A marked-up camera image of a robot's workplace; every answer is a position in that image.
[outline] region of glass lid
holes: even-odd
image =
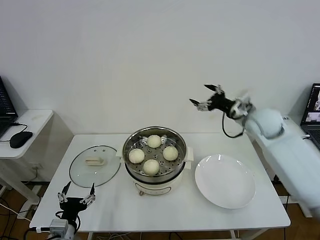
[[[83,188],[105,184],[116,175],[120,167],[120,157],[110,146],[92,146],[81,152],[73,160],[69,176],[72,182]]]

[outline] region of steamed bun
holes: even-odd
[[[167,161],[173,161],[176,160],[178,157],[178,150],[174,146],[167,146],[163,150],[163,157]]]
[[[141,149],[133,149],[129,152],[129,160],[133,164],[139,164],[145,159],[145,153]]]
[[[157,160],[149,159],[143,164],[143,171],[149,176],[156,175],[159,172],[160,166]]]
[[[146,143],[148,144],[148,146],[150,148],[157,148],[160,147],[161,145],[161,137],[159,137],[158,135],[151,135],[148,137]]]

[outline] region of wooden floor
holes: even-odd
[[[279,195],[286,195],[287,192],[281,185],[277,185],[276,190]],[[39,195],[43,196],[46,191],[46,187],[42,187]],[[10,208],[19,211],[20,207],[24,204],[25,198],[21,196],[15,190],[6,191],[2,198],[7,201]],[[315,219],[305,218],[303,213],[301,212],[299,206],[297,204],[289,204],[288,215],[291,219],[291,225],[286,228],[286,239],[287,240],[320,240],[320,223],[318,223]],[[0,206],[0,214],[8,214],[8,210],[4,207]],[[32,218],[32,213],[30,212],[27,217],[29,219]],[[25,231],[29,227],[29,222],[27,220],[17,219],[15,215],[11,215],[8,226],[6,228],[7,221],[9,216],[0,215],[0,240],[7,240],[8,238],[1,238],[1,236],[9,236],[15,239],[23,240],[23,236]],[[144,232],[142,233],[142,240],[169,240],[169,232]],[[208,232],[178,232],[182,239],[190,240],[190,239],[219,239],[219,238],[230,238],[229,232],[227,231],[208,231]],[[35,232],[29,232],[27,235],[27,240],[45,240],[47,238],[47,233],[37,234]],[[86,240],[88,234],[85,232],[77,233],[77,236],[80,240]],[[97,233],[93,236],[93,240],[97,239],[97,236],[108,237],[108,233]],[[139,240],[140,233],[130,233],[127,235],[131,240]],[[179,237],[176,234],[172,234],[172,240],[178,240]],[[283,240],[284,239],[284,229],[270,229],[256,238],[256,240]]]

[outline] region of white table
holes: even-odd
[[[8,169],[8,166],[5,165],[5,163],[6,161],[10,161],[12,159],[19,159],[26,153],[28,148],[34,142],[52,115],[53,111],[50,109],[26,110],[23,114],[21,114],[16,122],[26,124],[28,126],[26,131],[32,132],[32,137],[20,148],[11,148],[9,142],[0,142],[0,179],[27,198],[27,201],[24,203],[20,211],[28,210],[31,205],[39,203],[39,197],[37,196],[37,193],[40,187],[35,186],[32,190],[30,190],[15,176],[15,170]],[[24,126],[10,127],[8,131],[0,138],[0,140],[9,140],[14,134],[20,132],[23,128]]]
[[[290,219],[272,186],[250,140],[245,135],[230,139],[222,133],[181,134],[194,151],[191,170],[185,170],[182,183],[161,196],[139,195],[122,163],[118,173],[107,183],[96,187],[96,200],[79,213],[81,232],[171,232],[254,230],[253,239],[270,228],[290,225]],[[69,167],[83,150],[96,145],[119,147],[128,134],[76,135],[66,151],[30,227],[48,227],[59,211],[57,193],[69,181]],[[209,202],[195,183],[196,164],[212,154],[226,154],[246,164],[254,173],[256,195],[241,209],[224,209]],[[68,196],[85,197],[88,188],[71,184]]]

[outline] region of metal steamer tray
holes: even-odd
[[[147,139],[150,135],[161,137],[161,146],[149,147]],[[168,146],[173,146],[178,150],[176,160],[164,159],[163,151]],[[134,164],[129,161],[129,152],[133,149],[141,149],[144,152],[143,162]],[[122,156],[129,174],[142,183],[153,185],[163,184],[177,177],[185,166],[186,153],[187,147],[184,139],[177,132],[160,126],[150,126],[136,131],[125,141],[122,149]],[[154,176],[146,175],[143,171],[143,165],[149,159],[159,162],[159,172]]]

